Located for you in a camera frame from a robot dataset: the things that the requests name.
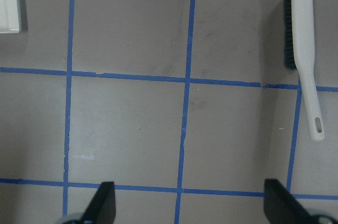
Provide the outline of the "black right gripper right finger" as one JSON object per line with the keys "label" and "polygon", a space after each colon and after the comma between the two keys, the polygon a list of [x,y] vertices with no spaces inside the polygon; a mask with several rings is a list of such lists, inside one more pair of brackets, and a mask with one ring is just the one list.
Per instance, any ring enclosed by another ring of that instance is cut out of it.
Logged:
{"label": "black right gripper right finger", "polygon": [[264,214],[272,224],[317,223],[277,179],[264,181]]}

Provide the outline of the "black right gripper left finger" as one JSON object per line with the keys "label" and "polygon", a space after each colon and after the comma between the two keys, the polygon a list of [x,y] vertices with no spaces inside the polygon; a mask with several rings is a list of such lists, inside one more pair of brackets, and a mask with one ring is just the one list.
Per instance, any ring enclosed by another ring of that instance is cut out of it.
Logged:
{"label": "black right gripper left finger", "polygon": [[114,182],[102,182],[79,223],[114,223],[116,197]]}

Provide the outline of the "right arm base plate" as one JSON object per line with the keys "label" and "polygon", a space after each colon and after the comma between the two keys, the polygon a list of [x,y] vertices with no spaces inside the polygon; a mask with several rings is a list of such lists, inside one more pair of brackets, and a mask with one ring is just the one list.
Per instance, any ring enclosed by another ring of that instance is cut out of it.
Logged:
{"label": "right arm base plate", "polygon": [[1,0],[1,34],[16,34],[26,30],[26,1]]}

